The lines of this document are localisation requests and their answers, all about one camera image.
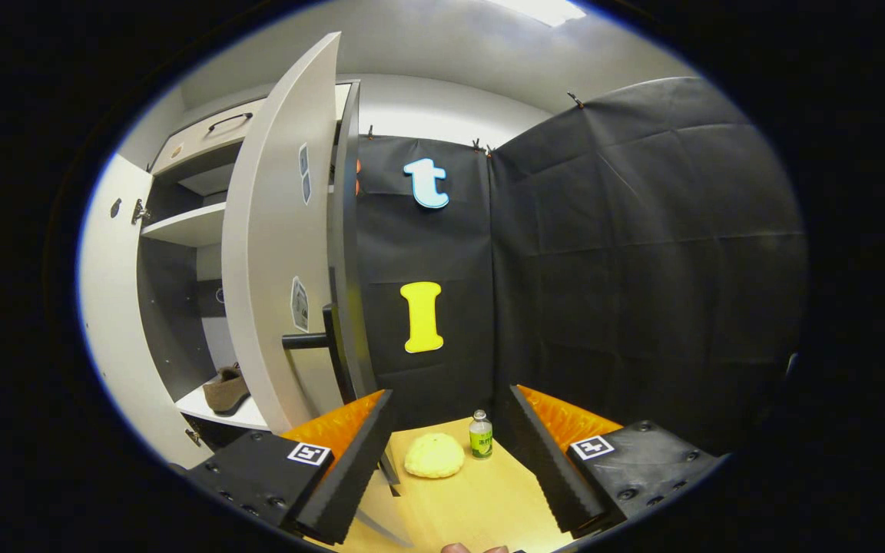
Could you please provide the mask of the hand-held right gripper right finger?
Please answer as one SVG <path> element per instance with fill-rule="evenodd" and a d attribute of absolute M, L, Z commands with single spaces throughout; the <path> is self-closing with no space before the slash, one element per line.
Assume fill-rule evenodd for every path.
<path fill-rule="evenodd" d="M 723 465 L 651 420 L 621 425 L 528 386 L 509 388 L 512 454 L 573 536 L 640 519 Z"/>

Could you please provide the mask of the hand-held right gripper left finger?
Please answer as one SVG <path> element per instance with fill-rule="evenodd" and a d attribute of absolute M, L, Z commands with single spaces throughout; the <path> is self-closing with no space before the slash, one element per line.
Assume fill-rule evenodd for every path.
<path fill-rule="evenodd" d="M 185 477 L 264 525 L 341 544 L 393 425 L 393 391 L 382 389 L 280 435 L 250 430 Z"/>

